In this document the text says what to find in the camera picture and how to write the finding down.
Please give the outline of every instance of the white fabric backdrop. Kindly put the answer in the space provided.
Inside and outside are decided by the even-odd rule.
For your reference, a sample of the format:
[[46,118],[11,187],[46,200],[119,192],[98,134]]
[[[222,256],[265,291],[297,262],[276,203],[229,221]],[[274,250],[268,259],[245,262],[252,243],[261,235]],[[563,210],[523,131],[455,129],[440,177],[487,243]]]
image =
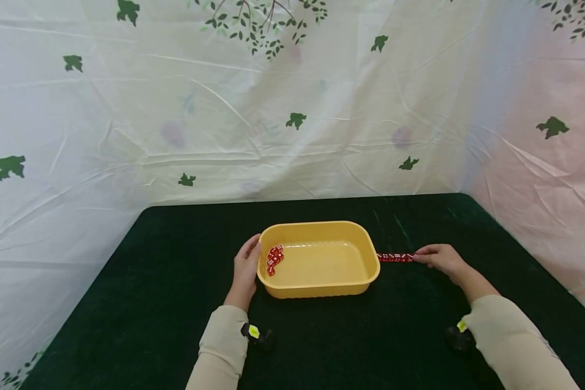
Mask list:
[[[464,190],[585,304],[579,20],[553,32],[568,13],[528,0],[305,1],[0,2],[3,389],[149,205]],[[570,130],[544,139],[550,116]]]

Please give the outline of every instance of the beige sleeve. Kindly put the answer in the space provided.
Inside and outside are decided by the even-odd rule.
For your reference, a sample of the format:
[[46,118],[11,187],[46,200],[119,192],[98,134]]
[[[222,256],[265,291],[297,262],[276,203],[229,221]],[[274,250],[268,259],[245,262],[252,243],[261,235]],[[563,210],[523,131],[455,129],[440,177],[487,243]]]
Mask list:
[[510,300],[479,298],[464,321],[505,389],[579,388],[542,333]]
[[248,341],[241,334],[246,322],[247,313],[233,305],[212,313],[186,390],[236,390],[247,357]]

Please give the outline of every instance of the row of dice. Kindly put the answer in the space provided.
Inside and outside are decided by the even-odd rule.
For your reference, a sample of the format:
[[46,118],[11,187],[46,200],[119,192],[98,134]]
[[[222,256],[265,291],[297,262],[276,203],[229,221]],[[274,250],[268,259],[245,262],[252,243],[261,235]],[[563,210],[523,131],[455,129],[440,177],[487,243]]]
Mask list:
[[378,253],[380,262],[385,263],[410,263],[413,262],[413,255],[410,253]]
[[284,248],[281,245],[271,248],[266,260],[266,271],[269,276],[275,275],[275,266],[284,260]]

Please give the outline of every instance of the yellow sticker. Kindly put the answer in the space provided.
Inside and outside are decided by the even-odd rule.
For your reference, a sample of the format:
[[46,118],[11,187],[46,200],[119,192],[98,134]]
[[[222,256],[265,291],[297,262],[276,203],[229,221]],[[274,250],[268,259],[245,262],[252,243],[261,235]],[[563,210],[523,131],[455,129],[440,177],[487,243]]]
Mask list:
[[250,325],[250,334],[251,337],[254,337],[255,339],[260,338],[260,331],[257,330],[256,326],[254,325]]
[[461,320],[457,323],[457,329],[459,329],[460,333],[464,333],[468,329],[468,326],[466,326],[464,320]]

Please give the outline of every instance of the green velvet tablecloth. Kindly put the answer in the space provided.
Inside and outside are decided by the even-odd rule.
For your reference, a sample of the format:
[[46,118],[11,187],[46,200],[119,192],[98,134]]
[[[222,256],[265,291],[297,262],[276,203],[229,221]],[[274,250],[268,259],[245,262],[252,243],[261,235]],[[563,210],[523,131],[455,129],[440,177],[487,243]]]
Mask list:
[[[378,252],[450,243],[538,325],[585,389],[585,309],[464,194],[145,210],[23,384],[24,390],[183,390],[232,258],[287,222],[349,220]],[[469,312],[458,287],[421,264],[382,264],[359,296],[276,300],[259,286],[253,323],[277,334],[250,349],[239,389],[494,389],[478,352],[444,331]]]

